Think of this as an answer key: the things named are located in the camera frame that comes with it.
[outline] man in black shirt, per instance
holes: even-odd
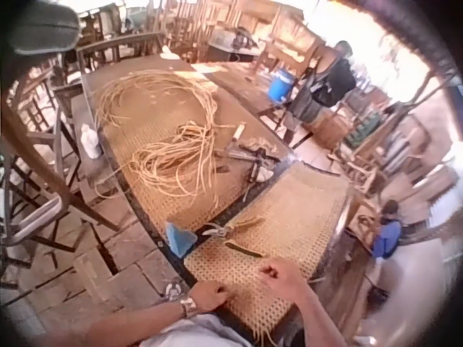
[[[351,46],[347,41],[339,41],[334,48],[339,52],[339,56],[328,71],[317,74],[315,67],[308,72],[302,88],[288,106],[283,122],[286,127],[284,141],[288,145],[302,122],[311,123],[323,106],[336,105],[346,93],[355,88],[355,78],[346,59],[352,55]]]

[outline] white shirt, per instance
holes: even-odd
[[[252,347],[212,314],[180,320],[140,344],[140,347]]]

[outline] white bottle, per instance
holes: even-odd
[[[88,124],[82,124],[82,136],[80,137],[80,141],[90,158],[96,159],[103,153],[98,144],[98,135],[96,131],[90,129]]]

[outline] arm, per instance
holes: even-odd
[[[213,311],[229,298],[217,282],[199,282],[189,292],[196,314]],[[159,334],[164,328],[184,318],[179,302],[167,302],[148,309],[113,314],[94,323],[83,333],[50,334],[41,338],[39,346],[125,347]]]
[[[260,279],[273,294],[296,304],[304,321],[306,346],[347,346],[293,262],[280,258],[264,260]]]

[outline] bundle of cane strands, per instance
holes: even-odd
[[[117,115],[125,93],[134,89],[158,95],[173,90],[192,93],[204,110],[204,124],[193,121],[177,127],[177,133],[148,143],[135,151],[124,166],[138,175],[147,187],[171,197],[196,197],[214,188],[216,163],[213,157],[215,131],[223,126],[214,123],[217,102],[212,93],[197,81],[172,72],[144,70],[114,80],[102,88],[95,126],[120,127],[129,117]]]

